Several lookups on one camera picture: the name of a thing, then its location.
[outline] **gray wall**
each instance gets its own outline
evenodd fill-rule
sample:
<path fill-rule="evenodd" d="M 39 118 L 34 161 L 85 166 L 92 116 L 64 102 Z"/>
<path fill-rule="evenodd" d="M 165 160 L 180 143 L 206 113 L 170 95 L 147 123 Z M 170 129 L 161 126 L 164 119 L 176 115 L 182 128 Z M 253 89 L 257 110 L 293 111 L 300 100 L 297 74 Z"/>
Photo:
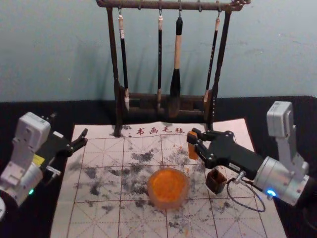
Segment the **gray wall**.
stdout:
<path fill-rule="evenodd" d="M 234 12 L 219 96 L 317 96 L 316 8 L 315 0 L 255 0 Z M 158 10 L 122 14 L 130 91 L 154 93 Z M 164 93 L 172 76 L 177 15 L 163 11 Z M 117 17 L 114 9 L 123 83 Z M 183 11 L 182 17 L 182 94 L 203 94 L 216 13 Z M 94 0 L 1 0 L 0 101 L 87 99 L 113 99 L 106 10 Z"/>

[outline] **calligraphy brush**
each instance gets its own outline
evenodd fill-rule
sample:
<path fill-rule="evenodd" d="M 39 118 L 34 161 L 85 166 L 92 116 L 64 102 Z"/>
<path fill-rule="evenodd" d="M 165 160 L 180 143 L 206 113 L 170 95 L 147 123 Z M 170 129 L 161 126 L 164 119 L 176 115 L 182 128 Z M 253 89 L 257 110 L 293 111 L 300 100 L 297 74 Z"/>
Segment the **calligraphy brush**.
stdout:
<path fill-rule="evenodd" d="M 215 50 L 216 42 L 217 42 L 217 34 L 218 34 L 219 23 L 220 23 L 220 19 L 219 19 L 219 15 L 218 15 L 218 17 L 216 19 L 216 25 L 215 25 L 215 29 L 214 29 L 214 34 L 213 34 L 213 42 L 212 42 L 210 63 L 209 63 L 208 76 L 207 76 L 206 92 L 205 92 L 205 96 L 204 96 L 204 105 L 208 101 L 208 90 L 209 90 L 209 83 L 210 83 L 210 77 L 211 77 L 211 69 L 212 69 L 214 50 Z"/>
<path fill-rule="evenodd" d="M 168 114 L 171 118 L 178 115 L 180 107 L 180 55 L 182 45 L 182 29 L 183 20 L 178 17 L 176 21 L 176 38 L 175 38 L 175 56 L 174 56 L 174 72 L 172 76 L 172 82 L 170 84 L 170 101 L 168 105 Z"/>
<path fill-rule="evenodd" d="M 161 102 L 161 79 L 162 79 L 162 27 L 163 27 L 163 17 L 160 15 L 158 17 L 158 109 L 160 108 Z"/>
<path fill-rule="evenodd" d="M 123 78 L 124 78 L 124 102 L 127 110 L 130 108 L 129 104 L 129 89 L 128 89 L 128 74 L 127 74 L 127 60 L 125 54 L 125 42 L 124 42 L 124 31 L 123 31 L 123 16 L 120 14 L 118 17 L 119 29 L 120 29 L 120 40 L 121 40 L 121 52 L 122 52 L 122 64 L 123 64 Z"/>

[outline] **cable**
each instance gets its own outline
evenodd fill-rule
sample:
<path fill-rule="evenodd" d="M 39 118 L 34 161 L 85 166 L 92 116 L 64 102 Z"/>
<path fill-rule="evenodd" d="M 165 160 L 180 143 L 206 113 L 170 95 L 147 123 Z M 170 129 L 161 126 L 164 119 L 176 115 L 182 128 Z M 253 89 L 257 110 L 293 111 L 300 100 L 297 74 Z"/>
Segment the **cable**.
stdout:
<path fill-rule="evenodd" d="M 237 204 L 239 204 L 240 206 L 243 206 L 243 207 L 245 207 L 245 208 L 247 208 L 247 209 L 250 209 L 250 210 L 253 210 L 253 211 L 256 211 L 256 212 L 265 212 L 265 205 L 264 205 L 264 202 L 262 201 L 262 199 L 260 198 L 260 196 L 259 196 L 256 192 L 254 192 L 250 186 L 247 186 L 246 184 L 244 184 L 244 186 L 247 187 L 249 190 L 251 190 L 251 192 L 259 199 L 259 201 L 261 202 L 261 204 L 262 204 L 262 206 L 263 206 L 263 210 L 255 209 L 255 208 L 253 208 L 253 207 L 249 207 L 249 206 L 247 206 L 247 205 L 245 205 L 245 204 L 242 204 L 242 203 L 238 202 L 237 200 L 235 200 L 235 199 L 231 196 L 231 194 L 229 193 L 229 184 L 230 184 L 232 181 L 234 181 L 234 180 L 235 180 L 235 178 L 232 178 L 232 179 L 230 179 L 230 180 L 227 182 L 227 193 L 228 193 L 228 196 L 232 199 L 232 201 L 234 201 L 235 203 L 237 203 Z M 246 183 L 248 183 L 248 184 L 251 184 L 251 183 L 252 183 L 252 182 L 246 181 L 246 180 L 243 180 L 243 181 L 246 182 Z"/>
<path fill-rule="evenodd" d="M 307 208 L 303 209 L 303 217 L 304 217 L 304 221 L 306 222 L 306 224 L 312 228 L 314 231 L 317 231 L 317 227 L 314 226 L 312 223 L 310 223 L 310 221 L 307 218 Z"/>

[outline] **yellow warning label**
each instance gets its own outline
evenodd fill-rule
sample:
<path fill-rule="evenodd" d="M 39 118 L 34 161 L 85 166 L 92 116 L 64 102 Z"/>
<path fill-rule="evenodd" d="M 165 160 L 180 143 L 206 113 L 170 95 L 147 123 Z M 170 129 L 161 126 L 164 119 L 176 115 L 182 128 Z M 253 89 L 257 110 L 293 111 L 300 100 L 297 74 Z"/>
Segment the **yellow warning label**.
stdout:
<path fill-rule="evenodd" d="M 44 158 L 38 155 L 34 155 L 33 157 L 33 163 L 36 164 L 37 166 L 40 166 L 44 162 Z"/>

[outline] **black tablecloth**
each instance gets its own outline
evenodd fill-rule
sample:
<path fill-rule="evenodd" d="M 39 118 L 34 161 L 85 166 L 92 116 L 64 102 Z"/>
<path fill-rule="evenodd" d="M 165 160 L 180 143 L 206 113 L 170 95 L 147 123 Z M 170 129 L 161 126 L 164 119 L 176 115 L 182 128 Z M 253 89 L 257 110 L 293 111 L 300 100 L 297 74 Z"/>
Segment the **black tablecloth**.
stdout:
<path fill-rule="evenodd" d="M 299 153 L 310 164 L 309 175 L 316 178 L 317 162 L 317 99 L 306 96 L 269 98 L 219 99 L 216 121 L 245 118 L 255 151 L 263 157 L 278 158 L 277 146 L 268 137 L 266 113 L 276 100 L 290 101 L 294 108 L 294 123 L 297 126 L 297 147 Z M 57 112 L 54 130 L 66 138 L 72 137 L 75 124 L 113 124 L 115 122 L 114 103 L 105 101 L 43 102 L 43 103 L 1 103 L 0 104 L 0 171 L 4 168 L 12 152 L 12 138 L 17 120 L 26 112 L 48 116 Z M 136 116 L 126 123 L 146 123 L 164 118 Z M 179 117 L 170 122 L 203 122 L 202 119 Z M 63 170 L 65 161 L 59 163 Z M 50 236 L 56 202 L 62 178 L 49 187 L 39 186 L 20 207 L 14 222 L 0 225 L 0 237 L 46 238 Z M 289 238 L 317 237 L 303 221 L 300 211 L 275 201 L 284 229 Z"/>

